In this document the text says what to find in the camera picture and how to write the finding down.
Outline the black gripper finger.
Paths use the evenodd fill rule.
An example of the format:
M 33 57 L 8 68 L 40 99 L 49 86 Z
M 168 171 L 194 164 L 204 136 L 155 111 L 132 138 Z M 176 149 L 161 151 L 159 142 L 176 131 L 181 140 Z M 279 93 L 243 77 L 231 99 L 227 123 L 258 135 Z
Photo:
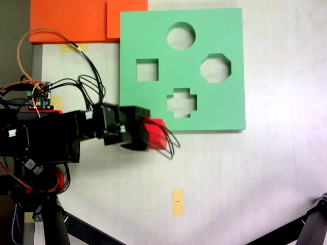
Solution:
M 130 143 L 121 144 L 121 147 L 132 151 L 147 151 L 149 149 L 147 143 L 139 140 Z

